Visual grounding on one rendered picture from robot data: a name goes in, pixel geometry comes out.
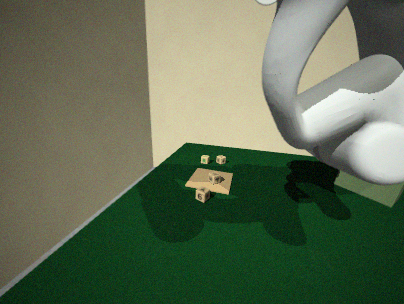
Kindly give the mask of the beige letter block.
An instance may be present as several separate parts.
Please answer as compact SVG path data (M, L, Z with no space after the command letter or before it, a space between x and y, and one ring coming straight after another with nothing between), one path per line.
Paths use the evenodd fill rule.
M201 186L196 190L196 199L201 202L206 202L210 198L210 189Z
M209 173L208 176L208 181L211 182L212 184L217 184L220 183L220 177L221 175L219 173L215 172L211 172Z
M203 156L201 157L201 163L202 163L202 164L208 164L208 163L209 163L209 157L210 157L210 156L203 155Z
M224 164L226 162L226 157L222 155L217 156L216 162L219 163L220 165Z

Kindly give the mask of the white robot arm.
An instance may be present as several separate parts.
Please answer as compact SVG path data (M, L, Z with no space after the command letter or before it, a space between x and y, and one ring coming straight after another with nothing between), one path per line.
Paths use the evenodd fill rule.
M304 67L346 6L359 61L298 94L298 106ZM262 88L290 146L368 183L404 182L404 0L277 0Z

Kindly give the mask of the beige flat mat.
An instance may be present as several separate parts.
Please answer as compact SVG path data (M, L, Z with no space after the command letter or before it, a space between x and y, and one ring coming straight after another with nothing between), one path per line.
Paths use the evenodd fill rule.
M197 168L196 171L194 172L194 174L191 176L191 178L185 184L185 186L191 187L191 188L196 188L196 189L203 186L203 187L210 189L210 191L212 191L212 192L229 195L233 173L216 171L217 173L219 173L221 175L220 183L212 184L211 182L208 181L208 176L209 176L209 173L211 173L211 172L215 172L215 170Z

